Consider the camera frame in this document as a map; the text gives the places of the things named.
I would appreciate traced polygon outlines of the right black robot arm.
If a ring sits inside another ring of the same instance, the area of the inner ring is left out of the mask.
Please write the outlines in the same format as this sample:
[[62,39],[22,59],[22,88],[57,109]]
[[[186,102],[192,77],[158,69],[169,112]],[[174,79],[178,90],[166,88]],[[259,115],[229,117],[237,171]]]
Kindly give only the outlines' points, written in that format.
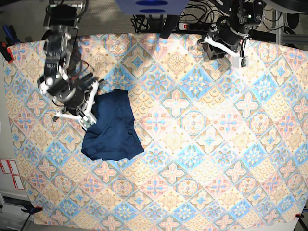
[[88,62],[82,60],[77,47],[77,23],[89,7],[87,0],[51,0],[46,7],[43,36],[45,64],[43,75],[37,80],[40,93],[48,97],[59,110],[59,118],[77,121],[84,130],[96,124],[95,97],[104,80],[85,74]]

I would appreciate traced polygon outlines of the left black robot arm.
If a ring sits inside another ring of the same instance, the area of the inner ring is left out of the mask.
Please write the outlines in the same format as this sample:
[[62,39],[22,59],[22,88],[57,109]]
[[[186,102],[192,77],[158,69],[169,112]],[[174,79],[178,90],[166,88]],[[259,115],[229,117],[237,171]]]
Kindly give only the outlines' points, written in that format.
[[246,43],[254,29],[263,21],[263,2],[260,0],[219,0],[224,15],[215,22],[215,27],[198,40],[210,60],[221,59],[228,55],[235,68],[249,66]]

